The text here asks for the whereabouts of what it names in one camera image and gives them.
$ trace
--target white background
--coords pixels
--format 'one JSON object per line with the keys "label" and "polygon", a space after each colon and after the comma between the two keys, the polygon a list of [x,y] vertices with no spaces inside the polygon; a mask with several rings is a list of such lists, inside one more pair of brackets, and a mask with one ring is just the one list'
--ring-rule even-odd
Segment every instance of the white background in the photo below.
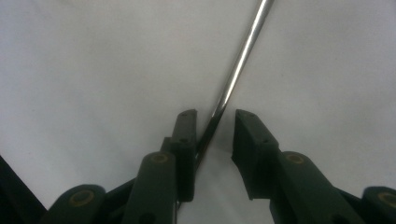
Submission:
{"label": "white background", "polygon": [[[257,4],[1,0],[1,155],[46,207],[135,177],[179,112],[202,134]],[[178,223],[273,223],[230,159],[236,108],[336,187],[396,189],[395,59],[393,0],[276,0]]]}

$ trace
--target white surface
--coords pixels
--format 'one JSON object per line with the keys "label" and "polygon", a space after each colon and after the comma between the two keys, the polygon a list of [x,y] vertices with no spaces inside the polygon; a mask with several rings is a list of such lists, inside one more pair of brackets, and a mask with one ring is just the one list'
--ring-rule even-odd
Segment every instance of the white surface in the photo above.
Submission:
{"label": "white surface", "polygon": [[[201,134],[257,1],[0,1],[0,153],[49,207],[110,190],[179,112]],[[230,160],[236,108],[338,188],[396,189],[396,2],[277,0],[178,223],[273,223]]]}

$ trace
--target metal shaft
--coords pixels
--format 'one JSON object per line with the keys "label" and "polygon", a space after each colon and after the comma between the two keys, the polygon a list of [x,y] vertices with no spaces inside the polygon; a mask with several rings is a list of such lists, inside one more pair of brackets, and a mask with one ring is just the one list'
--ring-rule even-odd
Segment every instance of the metal shaft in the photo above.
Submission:
{"label": "metal shaft", "polygon": [[242,70],[248,60],[248,56],[253,49],[254,43],[259,36],[262,25],[264,24],[265,18],[267,17],[270,7],[273,3],[274,0],[262,0],[259,4],[253,24],[251,25],[250,30],[247,33],[247,37],[243,42],[242,48],[236,57],[236,60],[233,64],[233,69],[231,70],[223,92],[219,98],[218,105],[216,106],[215,111],[213,112],[212,117],[207,124],[204,135],[198,144],[197,153],[195,155],[196,168],[198,168],[199,164],[201,163],[207,147],[209,146],[210,140],[215,134],[215,131],[221,120],[221,116],[224,113],[228,101],[230,100],[231,94],[233,93],[233,88],[235,87],[236,81],[242,73]]}

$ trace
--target metal rod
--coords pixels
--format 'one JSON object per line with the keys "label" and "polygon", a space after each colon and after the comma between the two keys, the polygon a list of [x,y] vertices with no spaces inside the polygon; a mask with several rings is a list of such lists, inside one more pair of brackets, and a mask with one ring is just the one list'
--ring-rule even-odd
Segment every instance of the metal rod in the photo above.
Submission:
{"label": "metal rod", "polygon": [[233,93],[233,88],[235,87],[236,81],[242,73],[242,70],[248,60],[248,56],[253,49],[254,43],[259,36],[262,25],[264,24],[265,18],[267,17],[273,3],[274,0],[262,0],[259,4],[253,24],[251,25],[250,30],[247,33],[247,37],[243,42],[242,48],[240,49],[236,57],[236,60],[233,64],[233,69],[231,70],[231,73],[224,86],[223,92],[219,98],[218,105],[216,106],[212,117],[210,118],[210,121],[206,126],[204,135],[202,136],[198,144],[197,152],[195,154],[196,169],[200,165],[206,153],[207,147],[209,146],[209,143],[213,135],[215,134],[215,131],[221,120],[221,116],[224,113],[228,101],[230,100],[231,94]]}

